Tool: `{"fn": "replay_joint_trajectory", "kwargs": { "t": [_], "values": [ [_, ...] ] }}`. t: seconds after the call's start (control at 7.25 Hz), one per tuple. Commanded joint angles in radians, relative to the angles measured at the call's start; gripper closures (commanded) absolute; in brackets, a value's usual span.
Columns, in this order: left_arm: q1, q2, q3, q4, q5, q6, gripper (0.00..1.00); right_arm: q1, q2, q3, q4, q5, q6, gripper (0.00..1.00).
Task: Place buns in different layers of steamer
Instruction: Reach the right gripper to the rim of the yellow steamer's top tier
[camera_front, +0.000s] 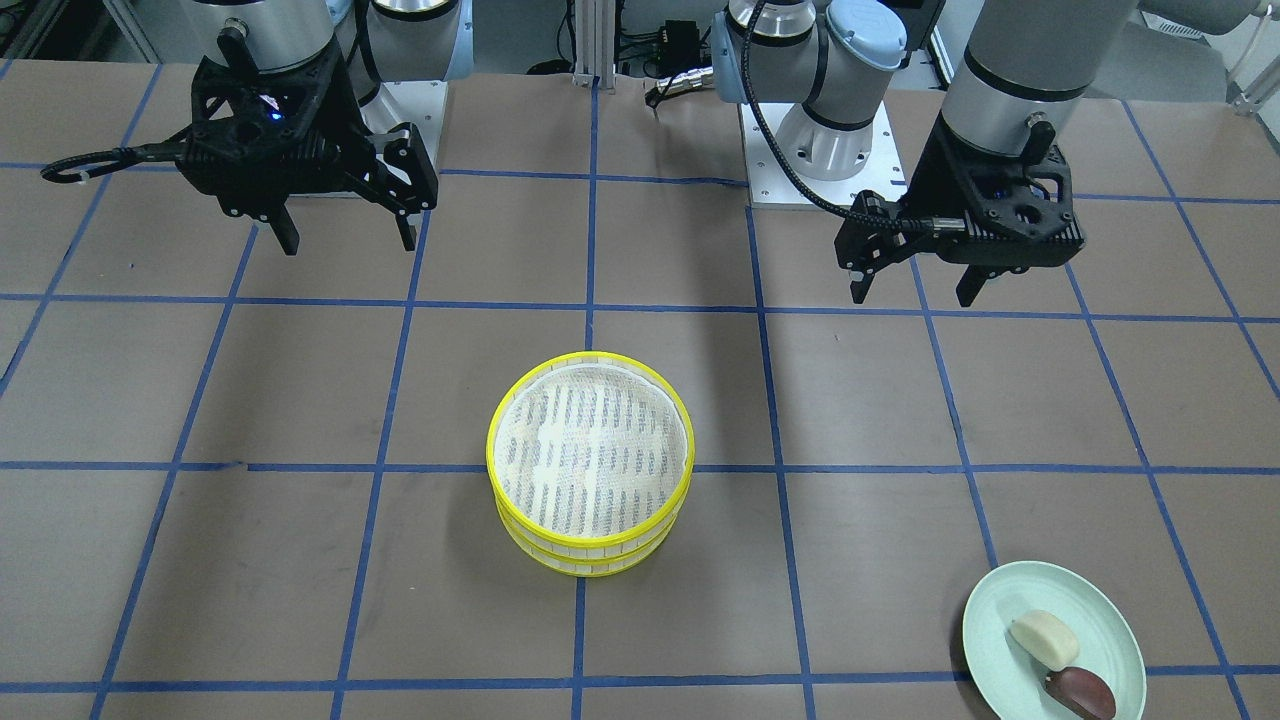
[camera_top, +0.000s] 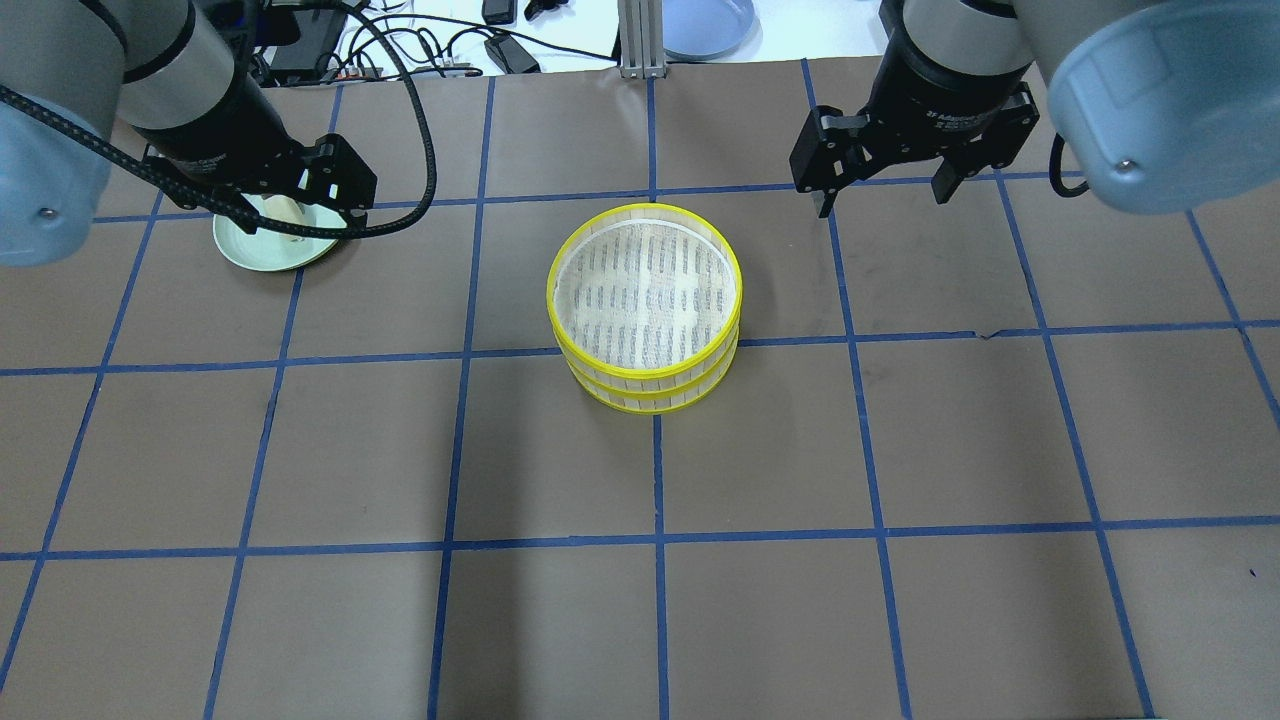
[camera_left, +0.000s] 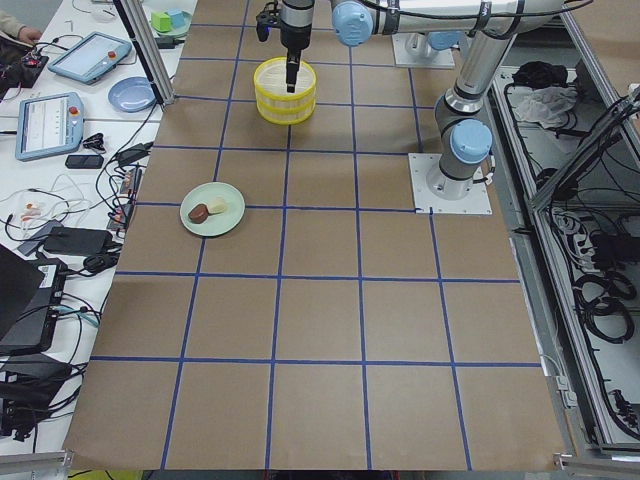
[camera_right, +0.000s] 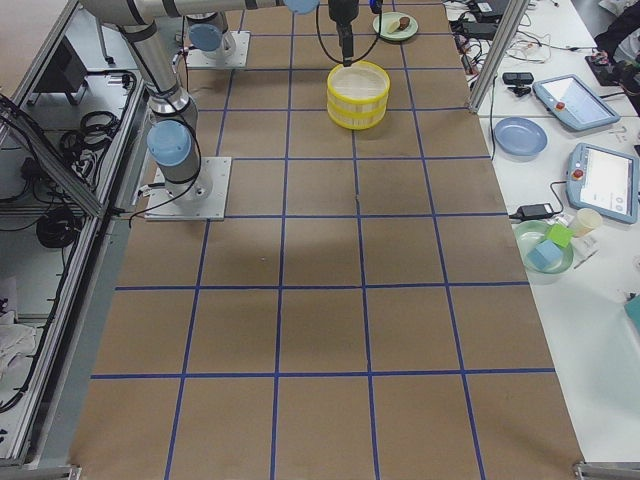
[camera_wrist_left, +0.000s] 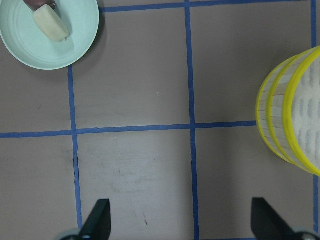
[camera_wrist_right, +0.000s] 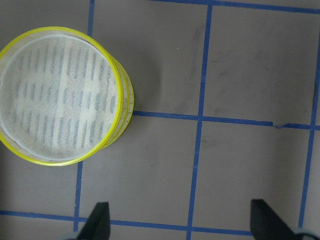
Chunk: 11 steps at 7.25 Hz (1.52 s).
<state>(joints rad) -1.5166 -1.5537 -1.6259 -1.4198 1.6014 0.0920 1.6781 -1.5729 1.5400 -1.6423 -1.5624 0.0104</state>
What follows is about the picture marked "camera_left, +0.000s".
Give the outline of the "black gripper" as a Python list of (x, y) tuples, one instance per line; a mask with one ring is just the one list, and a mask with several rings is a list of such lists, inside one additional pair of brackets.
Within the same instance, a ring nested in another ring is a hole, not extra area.
[(302, 50), (310, 44), (313, 0), (284, 0), (280, 9), (280, 38), (287, 49), (286, 90), (296, 91)]

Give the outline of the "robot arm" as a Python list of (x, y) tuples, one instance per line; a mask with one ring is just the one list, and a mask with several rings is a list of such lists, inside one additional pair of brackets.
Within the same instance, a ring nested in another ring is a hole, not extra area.
[(473, 37), (456, 78), (436, 103), (442, 156), (440, 178), (470, 180), (488, 156), (491, 131), (477, 119), (513, 38), (564, 12), (563, 1), (333, 1), (341, 43), (358, 46), (373, 35), (463, 32)]

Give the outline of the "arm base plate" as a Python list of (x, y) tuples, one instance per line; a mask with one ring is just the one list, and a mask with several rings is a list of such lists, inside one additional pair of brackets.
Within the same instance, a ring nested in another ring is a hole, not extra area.
[(398, 33), (392, 36), (397, 67), (453, 69), (452, 48), (458, 43), (458, 32)]
[(472, 178), (452, 180), (440, 170), (439, 153), (410, 153), (409, 173), (414, 211), (421, 214), (491, 215), (482, 167)]

